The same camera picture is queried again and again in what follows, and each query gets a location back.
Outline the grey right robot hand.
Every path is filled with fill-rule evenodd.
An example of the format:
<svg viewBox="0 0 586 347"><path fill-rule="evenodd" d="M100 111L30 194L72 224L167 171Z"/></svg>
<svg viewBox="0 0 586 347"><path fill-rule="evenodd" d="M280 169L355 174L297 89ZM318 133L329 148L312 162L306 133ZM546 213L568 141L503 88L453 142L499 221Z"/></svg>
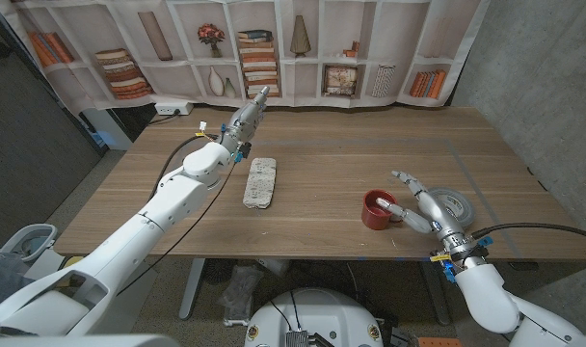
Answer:
<svg viewBox="0 0 586 347"><path fill-rule="evenodd" d="M457 219L448 212L443 203L435 199L414 176L405 172L392 171L395 177L404 182L414 197L422 215L389 202L376 198L375 202L384 210L399 217L415 231L434 233L443 245L452 262L462 270L486 264L484 252L470 237Z"/></svg>

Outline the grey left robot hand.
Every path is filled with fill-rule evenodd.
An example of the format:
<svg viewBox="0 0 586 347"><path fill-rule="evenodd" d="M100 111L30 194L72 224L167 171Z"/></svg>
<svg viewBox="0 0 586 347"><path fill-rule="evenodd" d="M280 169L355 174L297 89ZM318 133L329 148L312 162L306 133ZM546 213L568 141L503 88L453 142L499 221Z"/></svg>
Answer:
<svg viewBox="0 0 586 347"><path fill-rule="evenodd" d="M254 99L232 115L224 134L218 140L218 143L229 152L234 152L252 139L257 127L264 118L265 102L269 91L270 88L264 86Z"/></svg>

